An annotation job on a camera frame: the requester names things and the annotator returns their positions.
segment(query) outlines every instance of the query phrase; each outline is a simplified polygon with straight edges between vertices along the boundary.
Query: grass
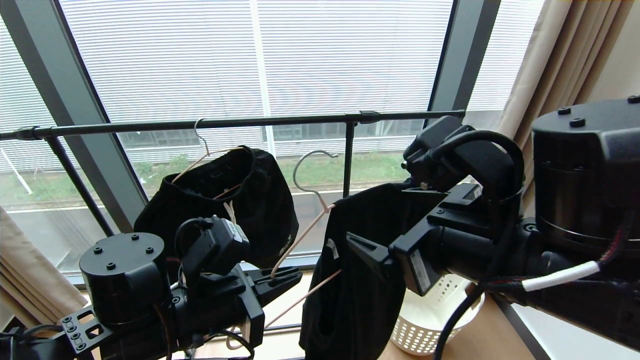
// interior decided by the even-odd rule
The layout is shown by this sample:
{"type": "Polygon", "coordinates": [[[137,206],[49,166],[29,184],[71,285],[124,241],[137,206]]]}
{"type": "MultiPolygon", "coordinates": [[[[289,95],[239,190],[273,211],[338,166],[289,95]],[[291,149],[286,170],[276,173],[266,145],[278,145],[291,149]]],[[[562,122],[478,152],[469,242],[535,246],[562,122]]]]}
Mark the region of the grass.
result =
{"type": "MultiPolygon", "coordinates": [[[[278,166],[285,176],[287,183],[294,188],[293,168],[298,158],[278,158],[278,166]]],[[[384,183],[404,180],[407,173],[400,168],[402,155],[399,153],[367,152],[353,155],[351,166],[351,184],[355,183],[384,183]]],[[[168,174],[175,174],[184,170],[190,162],[185,154],[172,158],[168,163],[151,164],[135,163],[136,174],[144,180],[143,187],[149,196],[154,194],[160,181],[168,174]]],[[[33,193],[29,195],[13,173],[0,174],[0,204],[21,208],[36,206],[34,203],[43,202],[78,202],[82,199],[71,180],[64,172],[44,173],[25,172],[22,174],[33,193]]],[[[84,183],[89,187],[94,199],[97,196],[86,176],[81,172],[84,183]]],[[[344,177],[344,155],[329,158],[323,155],[307,158],[298,169],[298,182],[302,186],[321,187],[323,190],[342,189],[344,177]]]]}

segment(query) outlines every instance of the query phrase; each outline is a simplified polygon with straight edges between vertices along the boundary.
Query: corrugated wall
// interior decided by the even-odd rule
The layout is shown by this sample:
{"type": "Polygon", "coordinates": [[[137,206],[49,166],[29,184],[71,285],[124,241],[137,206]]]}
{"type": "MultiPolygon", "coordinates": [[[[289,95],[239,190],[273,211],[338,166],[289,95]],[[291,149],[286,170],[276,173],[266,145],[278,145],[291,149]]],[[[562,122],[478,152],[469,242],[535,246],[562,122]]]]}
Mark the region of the corrugated wall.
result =
{"type": "MultiPolygon", "coordinates": [[[[61,3],[113,122],[423,110],[451,7],[451,0],[61,3]]],[[[470,110],[504,107],[541,3],[502,1],[470,110]]],[[[0,66],[0,129],[54,124],[4,24],[0,66]]],[[[200,133],[212,149],[267,147],[259,127],[200,133]]],[[[356,138],[354,149],[401,151],[411,139],[356,138]]],[[[59,167],[43,142],[0,146],[21,170],[59,167]]],[[[344,140],[276,143],[279,156],[318,148],[342,152],[344,140]]],[[[196,158],[202,148],[127,153],[160,162],[196,158]]],[[[2,158],[0,171],[9,171],[2,158]]]]}

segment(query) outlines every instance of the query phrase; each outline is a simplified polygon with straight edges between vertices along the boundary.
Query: beige wall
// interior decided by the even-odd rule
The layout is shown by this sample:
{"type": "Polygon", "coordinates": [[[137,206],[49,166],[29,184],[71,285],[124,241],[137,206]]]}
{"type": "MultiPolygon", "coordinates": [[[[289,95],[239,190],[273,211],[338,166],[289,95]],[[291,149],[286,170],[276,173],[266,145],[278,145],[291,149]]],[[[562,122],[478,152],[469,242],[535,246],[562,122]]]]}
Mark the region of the beige wall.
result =
{"type": "Polygon", "coordinates": [[[631,7],[587,102],[640,94],[640,1],[631,7]]]}

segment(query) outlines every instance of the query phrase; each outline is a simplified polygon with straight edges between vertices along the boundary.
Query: white cable sleeve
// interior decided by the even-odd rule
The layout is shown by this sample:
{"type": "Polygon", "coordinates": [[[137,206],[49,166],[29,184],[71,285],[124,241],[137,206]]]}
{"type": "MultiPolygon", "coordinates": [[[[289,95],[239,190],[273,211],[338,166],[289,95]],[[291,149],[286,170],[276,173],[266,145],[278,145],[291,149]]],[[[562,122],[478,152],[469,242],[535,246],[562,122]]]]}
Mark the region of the white cable sleeve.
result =
{"type": "Polygon", "coordinates": [[[572,268],[556,271],[553,274],[537,277],[535,279],[528,279],[522,281],[522,287],[524,291],[534,291],[546,289],[551,286],[564,284],[570,281],[576,281],[583,277],[593,275],[600,271],[598,263],[595,261],[588,261],[584,264],[574,266],[572,268]]]}

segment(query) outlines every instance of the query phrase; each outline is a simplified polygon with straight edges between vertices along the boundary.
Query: road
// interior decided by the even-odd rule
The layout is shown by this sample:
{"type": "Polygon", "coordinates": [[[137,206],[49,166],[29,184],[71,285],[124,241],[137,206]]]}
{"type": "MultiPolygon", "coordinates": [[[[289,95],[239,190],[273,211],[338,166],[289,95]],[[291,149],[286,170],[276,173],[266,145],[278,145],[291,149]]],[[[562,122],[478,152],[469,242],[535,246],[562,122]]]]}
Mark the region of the road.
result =
{"type": "MultiPolygon", "coordinates": [[[[342,197],[342,192],[324,193],[322,196],[327,204],[331,204],[342,197]]],[[[322,206],[313,194],[294,194],[293,199],[300,234],[322,211],[322,206]]],[[[101,210],[111,227],[117,229],[106,210],[101,210]]],[[[8,213],[36,247],[63,272],[77,271],[77,262],[83,252],[104,237],[89,209],[84,207],[8,213]]],[[[319,251],[327,219],[326,215],[320,219],[293,253],[319,251]]]]}

